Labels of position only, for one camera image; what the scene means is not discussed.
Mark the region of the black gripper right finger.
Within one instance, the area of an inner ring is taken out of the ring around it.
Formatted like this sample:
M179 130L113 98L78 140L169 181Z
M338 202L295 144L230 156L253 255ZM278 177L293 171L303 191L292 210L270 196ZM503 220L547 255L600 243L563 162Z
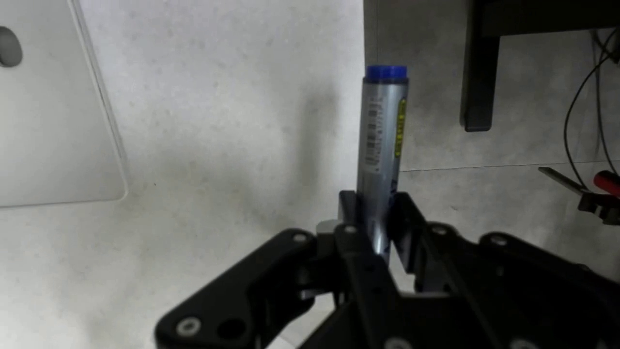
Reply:
M447 293L464 301L491 348L510 349L516 317L497 264L478 245L448 225L429 224L406 193L394 198L388 235L404 268L416 276L419 293Z

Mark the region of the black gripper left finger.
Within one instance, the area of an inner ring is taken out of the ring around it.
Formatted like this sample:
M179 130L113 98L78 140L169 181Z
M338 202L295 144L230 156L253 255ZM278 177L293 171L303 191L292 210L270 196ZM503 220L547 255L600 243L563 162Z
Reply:
M346 272L348 349L416 349L402 317L402 297L383 257L377 257L359 222L359 200L340 194L338 251Z

